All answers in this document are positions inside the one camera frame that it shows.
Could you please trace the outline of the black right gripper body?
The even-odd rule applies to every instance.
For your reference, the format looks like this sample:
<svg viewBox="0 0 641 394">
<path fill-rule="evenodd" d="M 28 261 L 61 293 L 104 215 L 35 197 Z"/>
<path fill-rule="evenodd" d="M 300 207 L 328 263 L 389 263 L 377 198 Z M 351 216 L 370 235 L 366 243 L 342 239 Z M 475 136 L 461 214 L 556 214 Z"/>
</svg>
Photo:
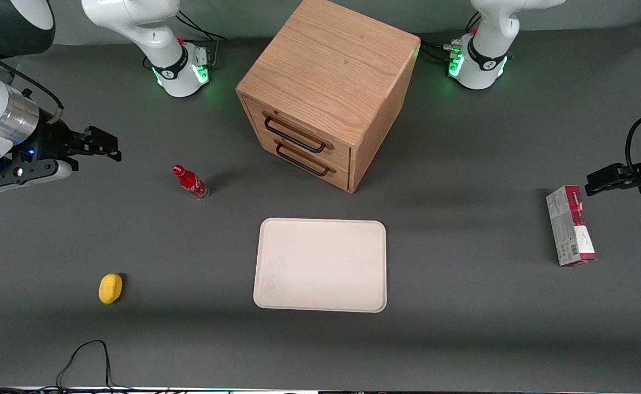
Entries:
<svg viewBox="0 0 641 394">
<path fill-rule="evenodd" d="M 79 137 L 63 120 L 50 124 L 40 118 L 35 131 L 22 143 L 22 161 L 62 160 L 70 155 L 83 155 L 85 143 Z"/>
</svg>

